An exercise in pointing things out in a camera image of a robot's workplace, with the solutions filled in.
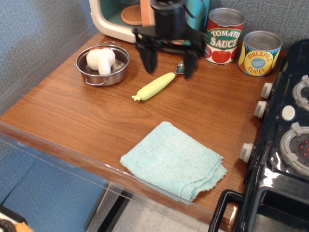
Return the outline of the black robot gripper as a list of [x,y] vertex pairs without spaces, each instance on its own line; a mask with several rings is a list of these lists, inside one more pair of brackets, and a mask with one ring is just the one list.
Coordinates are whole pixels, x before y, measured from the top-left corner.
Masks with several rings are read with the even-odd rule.
[[184,75],[190,78],[197,66],[198,56],[203,55],[207,35],[191,28],[186,17],[193,16],[185,0],[152,0],[155,25],[136,26],[132,30],[136,47],[147,73],[153,73],[157,65],[157,50],[186,54]]

